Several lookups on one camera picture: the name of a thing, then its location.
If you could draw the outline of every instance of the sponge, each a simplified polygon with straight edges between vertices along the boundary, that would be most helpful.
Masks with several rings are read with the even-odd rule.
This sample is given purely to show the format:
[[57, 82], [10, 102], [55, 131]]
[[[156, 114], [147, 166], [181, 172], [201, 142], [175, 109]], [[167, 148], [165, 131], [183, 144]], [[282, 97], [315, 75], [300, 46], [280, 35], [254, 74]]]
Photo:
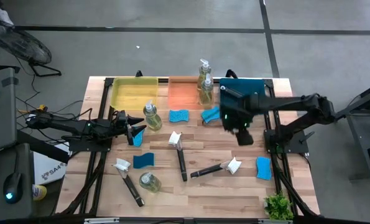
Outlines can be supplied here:
[[170, 110], [170, 122], [189, 121], [189, 110]]
[[143, 129], [141, 132], [139, 132], [135, 137], [132, 137], [134, 140], [134, 146], [140, 147], [143, 141], [143, 132], [145, 129]]
[[134, 156], [134, 169], [141, 169], [145, 166], [154, 166], [154, 153], [148, 152], [141, 156]]
[[265, 157], [257, 158], [257, 178], [262, 180], [271, 180], [271, 159]]
[[201, 113], [201, 117], [203, 118], [203, 121], [208, 124], [208, 122], [219, 119], [220, 118], [220, 108], [215, 106], [214, 108], [210, 110], [204, 110]]

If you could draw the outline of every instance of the clear plastic bottle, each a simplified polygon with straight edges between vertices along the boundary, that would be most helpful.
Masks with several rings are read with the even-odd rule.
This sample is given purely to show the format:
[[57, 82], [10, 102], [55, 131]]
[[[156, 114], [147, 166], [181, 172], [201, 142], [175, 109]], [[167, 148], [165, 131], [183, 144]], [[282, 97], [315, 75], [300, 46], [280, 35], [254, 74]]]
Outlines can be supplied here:
[[153, 131], [158, 131], [162, 126], [160, 116], [157, 114], [157, 107], [149, 100], [143, 108], [143, 113], [146, 115], [146, 122]]
[[203, 81], [205, 81], [207, 74], [211, 75], [211, 67], [208, 64], [208, 61], [205, 59], [200, 59], [200, 61], [203, 62], [203, 65], [200, 66], [200, 68], [198, 69], [200, 75], [198, 76], [197, 90], [199, 92], [201, 91], [201, 84], [203, 83]]
[[214, 84], [211, 75], [208, 73], [205, 81], [201, 83], [201, 91], [199, 94], [199, 102], [204, 108], [210, 108], [214, 103]]
[[144, 189], [156, 193], [161, 188], [161, 181], [155, 177], [151, 172], [146, 172], [139, 178], [139, 184]]

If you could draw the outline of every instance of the concrete floor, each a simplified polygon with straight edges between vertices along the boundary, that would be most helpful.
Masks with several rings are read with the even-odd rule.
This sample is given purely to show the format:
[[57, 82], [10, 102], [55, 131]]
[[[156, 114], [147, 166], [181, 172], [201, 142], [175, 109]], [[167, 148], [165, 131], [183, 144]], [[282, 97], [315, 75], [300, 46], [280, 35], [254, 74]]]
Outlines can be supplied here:
[[[5, 0], [17, 25], [263, 28], [258, 0]], [[370, 30], [370, 1], [266, 0], [272, 29]], [[36, 78], [41, 94], [30, 100], [51, 111], [82, 100], [91, 75], [196, 75], [199, 59], [213, 75], [233, 69], [240, 77], [272, 77], [264, 34], [30, 32], [51, 50], [50, 66], [62, 77]], [[280, 77], [295, 95], [320, 93], [335, 110], [370, 87], [370, 36], [273, 35]], [[0, 49], [0, 64], [19, 65]], [[32, 77], [21, 72], [17, 95], [33, 95]], [[78, 113], [81, 104], [65, 110]], [[370, 222], [370, 180], [348, 177], [366, 168], [345, 120], [316, 125], [308, 140], [313, 183], [321, 214]], [[47, 131], [54, 138], [60, 132]]]

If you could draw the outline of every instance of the potted plant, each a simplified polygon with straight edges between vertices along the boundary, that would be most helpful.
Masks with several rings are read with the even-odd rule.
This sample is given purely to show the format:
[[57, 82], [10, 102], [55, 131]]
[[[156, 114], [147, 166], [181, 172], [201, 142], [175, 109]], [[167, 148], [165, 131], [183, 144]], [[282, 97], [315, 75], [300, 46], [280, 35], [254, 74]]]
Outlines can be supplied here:
[[291, 203], [282, 193], [265, 198], [265, 211], [271, 220], [292, 220]]

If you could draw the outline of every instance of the bottle cap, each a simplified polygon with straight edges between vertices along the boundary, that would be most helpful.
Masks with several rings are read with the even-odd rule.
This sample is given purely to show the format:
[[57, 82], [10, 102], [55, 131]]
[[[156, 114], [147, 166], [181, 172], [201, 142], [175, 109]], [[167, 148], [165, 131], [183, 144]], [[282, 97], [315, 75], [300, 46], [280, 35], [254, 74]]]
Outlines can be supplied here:
[[146, 103], [146, 110], [147, 111], [151, 111], [153, 109], [152, 107], [152, 101], [153, 100], [149, 100], [147, 103]]
[[152, 176], [152, 173], [148, 172], [147, 174], [143, 175], [141, 180], [143, 183], [147, 184], [150, 182], [150, 177]]
[[205, 85], [210, 86], [211, 85], [211, 75], [207, 73], [207, 76], [205, 77]]
[[200, 59], [201, 62], [203, 62], [203, 68], [208, 68], [210, 65], [208, 64], [208, 61], [205, 59]]

